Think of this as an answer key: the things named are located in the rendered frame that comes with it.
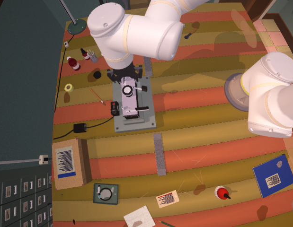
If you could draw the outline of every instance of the blue book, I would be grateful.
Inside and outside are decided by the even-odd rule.
[[[253,167],[262,198],[293,184],[293,173],[285,154]]]

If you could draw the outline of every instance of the dark red bottle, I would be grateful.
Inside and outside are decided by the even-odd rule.
[[[82,53],[83,57],[85,58],[85,60],[88,60],[89,59],[88,53],[86,53],[86,51],[83,50],[82,48],[80,50],[81,50],[81,53]]]
[[[76,61],[76,59],[71,58],[71,57],[67,57],[67,60],[69,61],[69,65],[71,66],[71,68],[75,71],[78,71],[81,66],[79,65],[79,63]]]

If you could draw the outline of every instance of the tape roll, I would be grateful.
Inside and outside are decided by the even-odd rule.
[[[73,89],[74,89],[74,87],[73,87],[73,85],[71,85],[71,84],[67,84],[67,85],[65,85],[65,88],[64,88],[64,90],[65,90],[66,92],[72,92]]]

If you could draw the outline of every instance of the power adapter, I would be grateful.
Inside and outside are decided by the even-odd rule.
[[[86,132],[86,123],[74,124],[74,133]]]

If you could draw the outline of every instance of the gray metal strip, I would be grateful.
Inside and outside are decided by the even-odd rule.
[[[143,57],[143,60],[144,60],[145,75],[151,77],[152,76],[151,58]]]
[[[161,133],[153,134],[158,176],[166,175]]]

